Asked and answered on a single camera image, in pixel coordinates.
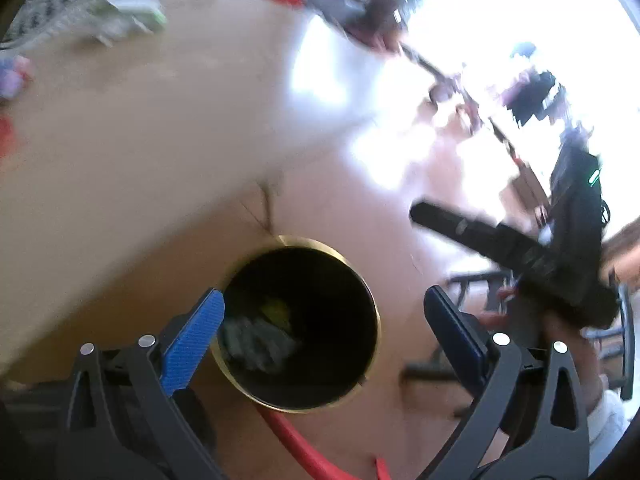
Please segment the white sleeve forearm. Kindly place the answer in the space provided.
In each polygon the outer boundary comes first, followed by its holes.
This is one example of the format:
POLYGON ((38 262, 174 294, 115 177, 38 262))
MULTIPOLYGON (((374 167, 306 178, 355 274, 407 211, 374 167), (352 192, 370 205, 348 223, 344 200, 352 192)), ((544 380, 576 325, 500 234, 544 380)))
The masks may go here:
POLYGON ((623 402, 611 390, 604 390, 601 399, 588 415, 589 473, 592 474, 608 457, 629 426, 623 402))

